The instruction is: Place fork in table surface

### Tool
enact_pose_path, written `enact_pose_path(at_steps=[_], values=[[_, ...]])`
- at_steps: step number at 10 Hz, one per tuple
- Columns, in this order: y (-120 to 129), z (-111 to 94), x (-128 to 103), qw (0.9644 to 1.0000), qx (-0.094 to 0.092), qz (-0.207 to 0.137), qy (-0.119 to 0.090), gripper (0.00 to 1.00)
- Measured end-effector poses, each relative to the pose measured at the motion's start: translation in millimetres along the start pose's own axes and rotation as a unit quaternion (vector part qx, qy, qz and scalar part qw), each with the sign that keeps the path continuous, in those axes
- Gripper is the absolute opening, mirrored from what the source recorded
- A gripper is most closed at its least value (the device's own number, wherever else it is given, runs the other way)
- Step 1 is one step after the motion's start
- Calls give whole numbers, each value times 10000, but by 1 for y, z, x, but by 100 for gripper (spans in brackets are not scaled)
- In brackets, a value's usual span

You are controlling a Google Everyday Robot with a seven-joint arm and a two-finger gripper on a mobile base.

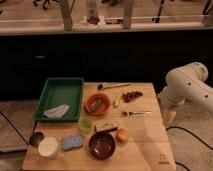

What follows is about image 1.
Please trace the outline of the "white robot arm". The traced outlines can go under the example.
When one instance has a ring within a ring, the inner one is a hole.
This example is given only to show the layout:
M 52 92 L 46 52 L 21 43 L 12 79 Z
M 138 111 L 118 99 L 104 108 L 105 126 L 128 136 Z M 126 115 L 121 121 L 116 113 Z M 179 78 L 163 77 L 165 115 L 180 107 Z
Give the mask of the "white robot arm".
M 186 99 L 213 114 L 213 87 L 205 83 L 207 78 L 208 69 L 200 62 L 174 68 L 166 74 L 166 86 L 157 95 L 165 127 L 176 116 L 174 108 L 183 104 Z

